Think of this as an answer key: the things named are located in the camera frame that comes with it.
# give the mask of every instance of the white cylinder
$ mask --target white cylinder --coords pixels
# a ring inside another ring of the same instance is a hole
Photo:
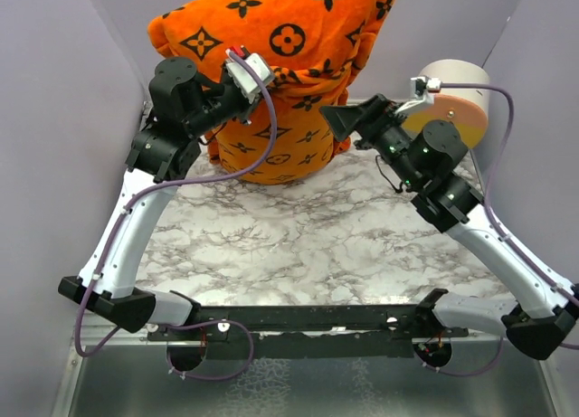
[[[438,78],[442,82],[470,82],[489,85],[489,75],[476,64],[462,60],[438,60],[426,66],[419,76]],[[441,94],[465,99],[474,103],[489,116],[488,90],[477,89],[442,89]]]
[[[444,82],[489,84],[488,74],[479,66],[461,60],[432,62],[419,76],[437,78]],[[408,131],[420,133],[433,120],[451,122],[460,138],[474,148],[484,137],[489,125],[489,90],[445,89],[434,95],[434,104],[412,114],[403,124]]]

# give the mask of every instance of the white marble tabletop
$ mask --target white marble tabletop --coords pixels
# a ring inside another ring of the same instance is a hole
[[[190,176],[219,171],[202,156]],[[469,157],[457,172],[478,183]],[[138,286],[205,305],[418,302],[433,288],[506,295],[411,198],[380,176],[375,152],[354,149],[292,185],[184,186],[159,220]]]

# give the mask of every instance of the robotic arm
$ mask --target robotic arm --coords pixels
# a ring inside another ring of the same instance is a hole
[[[468,153],[454,125],[431,121],[414,140],[404,132],[405,117],[432,104],[432,93],[441,88],[430,78],[414,78],[412,85],[413,99],[402,105],[376,95],[356,107],[325,107],[322,113],[338,140],[356,131],[361,137],[356,148],[374,148],[406,191],[416,193],[412,203],[418,214],[477,256],[514,296],[478,299],[435,290],[424,301],[433,321],[442,327],[506,335],[524,354],[546,359],[574,327],[578,309],[506,244],[487,216],[482,195],[454,173]],[[507,235],[558,288],[577,295],[571,281],[551,270],[508,230]]]
[[[244,48],[234,50],[263,83],[273,81],[273,72],[261,56]],[[149,92],[153,108],[147,124],[133,138],[109,223],[78,277],[62,279],[59,287],[62,295],[79,304],[89,291],[86,308],[131,333],[147,323],[181,326],[196,307],[194,301],[176,293],[135,288],[151,234],[177,191],[177,186],[158,190],[155,186],[185,179],[201,154],[199,138],[232,118],[248,123],[260,100],[257,83],[231,59],[223,64],[219,83],[206,78],[186,58],[166,59],[157,65]],[[127,210],[131,197],[143,191],[150,193]],[[127,217],[119,226],[120,215]],[[113,230],[116,238],[110,244]],[[98,268],[103,257],[104,265]]]

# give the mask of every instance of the orange patterned fabric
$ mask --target orange patterned fabric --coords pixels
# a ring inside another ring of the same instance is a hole
[[[275,71],[271,94],[278,138],[270,157],[245,180],[275,185],[312,174],[347,150],[319,113],[345,104],[394,0],[194,0],[155,18],[148,33],[165,56],[185,56],[218,81],[225,50],[244,45]],[[209,157],[228,172],[255,162],[267,146],[270,118],[262,102],[252,124],[232,120],[206,136]]]

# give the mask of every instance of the white wall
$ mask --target white wall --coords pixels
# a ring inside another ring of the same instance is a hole
[[[160,58],[147,25],[191,0],[94,0],[103,18],[139,68],[143,83]],[[397,0],[365,72],[350,88],[352,98],[382,92],[408,96],[408,79],[430,62],[459,58],[481,65],[518,0]]]
[[[57,294],[116,200],[142,89],[89,0],[0,0],[0,415],[49,415],[72,303]]]
[[[579,0],[521,0],[485,68],[515,99],[514,134],[494,187],[505,224],[559,273],[579,283]],[[491,101],[490,129],[475,153],[483,173],[497,153],[507,118]],[[569,342],[579,343],[579,327]],[[579,352],[555,362],[579,409]]]

